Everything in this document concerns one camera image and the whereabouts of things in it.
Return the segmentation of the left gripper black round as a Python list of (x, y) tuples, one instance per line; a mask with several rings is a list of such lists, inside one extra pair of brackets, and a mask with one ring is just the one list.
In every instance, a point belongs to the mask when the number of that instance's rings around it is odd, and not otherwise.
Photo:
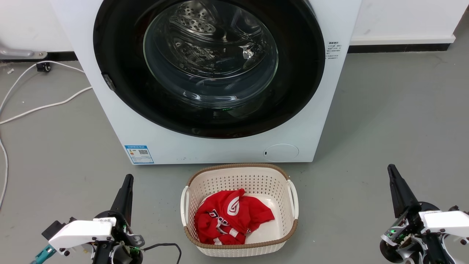
[(133, 205), (132, 174), (127, 174), (118, 190), (111, 209), (98, 214), (95, 221), (111, 221), (111, 231), (104, 239), (92, 239), (93, 264), (142, 264), (140, 248), (145, 241), (130, 228)]

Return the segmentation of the right gripper black round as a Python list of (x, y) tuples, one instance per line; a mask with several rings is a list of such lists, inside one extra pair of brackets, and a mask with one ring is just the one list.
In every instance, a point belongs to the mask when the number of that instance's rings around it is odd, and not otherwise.
[(468, 212), (419, 203), (397, 167), (389, 164), (387, 171), (396, 221), (381, 236), (382, 256), (397, 264), (456, 264), (445, 240), (454, 236), (468, 245)]

